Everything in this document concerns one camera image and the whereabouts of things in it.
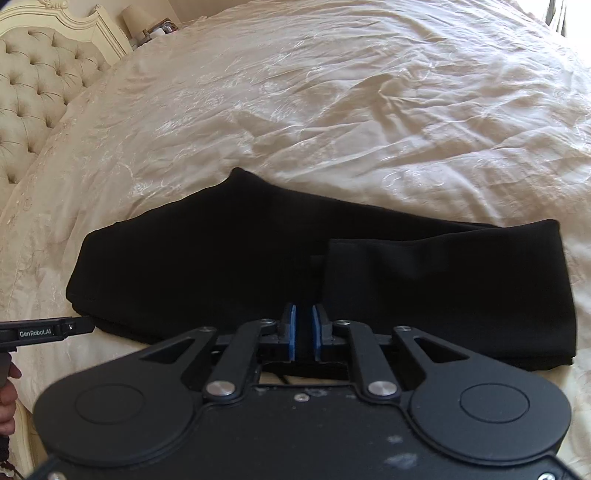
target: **metal screw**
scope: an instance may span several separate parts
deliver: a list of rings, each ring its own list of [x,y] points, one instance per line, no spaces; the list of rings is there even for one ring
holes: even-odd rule
[[[297,393],[294,395],[295,401],[308,401],[310,396],[307,393]]]
[[[232,395],[236,391],[236,385],[226,380],[216,380],[207,384],[205,390],[214,397],[227,397]]]
[[[394,395],[397,392],[398,387],[392,382],[378,380],[377,382],[371,382],[368,386],[368,390],[369,393],[373,393],[378,397],[388,397]]]

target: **label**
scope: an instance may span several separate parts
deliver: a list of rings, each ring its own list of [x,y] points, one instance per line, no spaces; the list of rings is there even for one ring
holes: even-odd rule
[[[18,338],[21,340],[25,338],[44,338],[50,336],[53,336],[52,327],[21,328],[18,331]]]

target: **bedspread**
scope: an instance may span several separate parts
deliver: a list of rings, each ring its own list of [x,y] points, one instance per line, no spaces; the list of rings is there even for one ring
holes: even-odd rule
[[[149,42],[69,105],[11,195],[0,316],[73,314],[65,287],[87,233],[236,166],[443,219],[558,219],[579,350],[546,376],[573,406],[561,457],[591,478],[591,75],[558,35],[502,0],[300,0]],[[102,332],[22,348],[23,403],[136,348]]]

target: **tufted headboard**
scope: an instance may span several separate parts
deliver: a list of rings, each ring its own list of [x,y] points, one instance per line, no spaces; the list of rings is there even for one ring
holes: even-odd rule
[[[66,7],[25,0],[0,12],[0,212],[68,103],[131,51],[102,7],[82,20]]]

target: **folded black fabric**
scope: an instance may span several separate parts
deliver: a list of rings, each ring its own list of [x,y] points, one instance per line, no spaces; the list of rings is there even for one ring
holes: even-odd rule
[[[147,342],[232,332],[298,305],[388,333],[408,324],[519,366],[568,364],[576,321],[558,223],[450,222],[273,186],[220,185],[86,237],[66,297],[107,332]]]

